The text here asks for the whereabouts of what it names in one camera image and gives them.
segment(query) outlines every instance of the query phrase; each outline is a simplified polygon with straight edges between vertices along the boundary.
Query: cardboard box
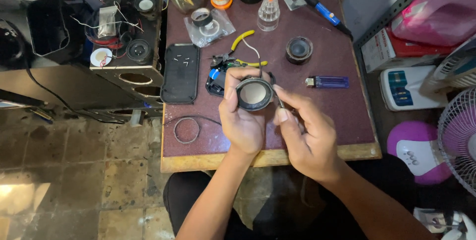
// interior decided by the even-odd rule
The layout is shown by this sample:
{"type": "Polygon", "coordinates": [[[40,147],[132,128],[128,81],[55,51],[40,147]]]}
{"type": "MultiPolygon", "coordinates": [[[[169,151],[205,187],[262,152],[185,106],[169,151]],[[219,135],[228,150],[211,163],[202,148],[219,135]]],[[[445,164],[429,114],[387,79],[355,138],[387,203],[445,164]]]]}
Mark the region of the cardboard box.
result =
{"type": "Polygon", "coordinates": [[[362,48],[367,73],[385,69],[430,65],[456,47],[417,45],[395,37],[389,27],[378,32],[362,48]]]}

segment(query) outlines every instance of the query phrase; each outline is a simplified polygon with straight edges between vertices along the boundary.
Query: dirty floor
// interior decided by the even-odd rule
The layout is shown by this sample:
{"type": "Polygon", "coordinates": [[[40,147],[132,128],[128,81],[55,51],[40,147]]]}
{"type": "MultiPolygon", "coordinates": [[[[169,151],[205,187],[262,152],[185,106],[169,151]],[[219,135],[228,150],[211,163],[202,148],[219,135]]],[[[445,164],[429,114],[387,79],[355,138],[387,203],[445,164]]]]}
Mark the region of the dirty floor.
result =
{"type": "MultiPolygon", "coordinates": [[[[0,240],[166,240],[173,233],[162,192],[161,121],[143,127],[0,111],[0,240]]],[[[248,170],[234,207],[256,231],[274,220],[305,227],[324,206],[317,186],[291,167],[248,170]]]]}

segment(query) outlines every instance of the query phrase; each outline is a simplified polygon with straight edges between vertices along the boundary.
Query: black plastic bin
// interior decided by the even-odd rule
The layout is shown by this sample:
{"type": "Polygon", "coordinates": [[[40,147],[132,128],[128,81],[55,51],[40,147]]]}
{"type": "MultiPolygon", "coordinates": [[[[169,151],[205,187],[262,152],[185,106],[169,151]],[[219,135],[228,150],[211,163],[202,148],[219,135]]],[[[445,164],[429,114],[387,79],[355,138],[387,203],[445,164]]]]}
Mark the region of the black plastic bin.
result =
{"type": "Polygon", "coordinates": [[[86,36],[63,0],[35,0],[27,6],[33,53],[63,64],[82,53],[86,36]]]}

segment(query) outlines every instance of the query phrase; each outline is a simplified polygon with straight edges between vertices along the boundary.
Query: wire cutter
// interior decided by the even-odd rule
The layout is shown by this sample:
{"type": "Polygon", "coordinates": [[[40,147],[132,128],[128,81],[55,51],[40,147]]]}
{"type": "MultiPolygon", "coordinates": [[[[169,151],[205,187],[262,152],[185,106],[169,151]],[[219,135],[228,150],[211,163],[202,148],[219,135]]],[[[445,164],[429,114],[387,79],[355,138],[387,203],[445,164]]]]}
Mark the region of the wire cutter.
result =
{"type": "MultiPolygon", "coordinates": [[[[227,64],[227,63],[235,63],[235,64],[240,64],[241,66],[253,66],[253,67],[259,67],[259,63],[256,62],[256,63],[248,63],[248,62],[244,62],[242,60],[239,60],[235,57],[232,57],[231,55],[235,52],[235,49],[238,45],[238,43],[245,37],[249,36],[249,35],[252,35],[254,34],[255,31],[254,30],[249,30],[245,33],[243,33],[242,35],[238,36],[236,39],[235,39],[235,42],[233,42],[233,45],[231,45],[231,50],[229,53],[225,53],[225,54],[221,54],[221,55],[216,55],[216,56],[211,56],[211,59],[213,59],[212,63],[210,64],[210,67],[213,68],[213,67],[216,67],[216,66],[219,66],[220,64],[227,64]]],[[[264,66],[268,64],[267,61],[262,61],[261,62],[261,66],[264,66]]]]}

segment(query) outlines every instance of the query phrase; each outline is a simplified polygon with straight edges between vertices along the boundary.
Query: pink plastic bag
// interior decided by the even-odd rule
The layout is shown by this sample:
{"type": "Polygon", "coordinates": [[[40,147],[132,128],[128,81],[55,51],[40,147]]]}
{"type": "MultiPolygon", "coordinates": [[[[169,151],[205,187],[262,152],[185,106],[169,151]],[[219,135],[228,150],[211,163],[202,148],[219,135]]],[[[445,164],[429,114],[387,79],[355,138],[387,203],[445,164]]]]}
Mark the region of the pink plastic bag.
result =
{"type": "Polygon", "coordinates": [[[395,36],[454,46],[476,32],[476,0],[414,0],[393,21],[395,36]]]}

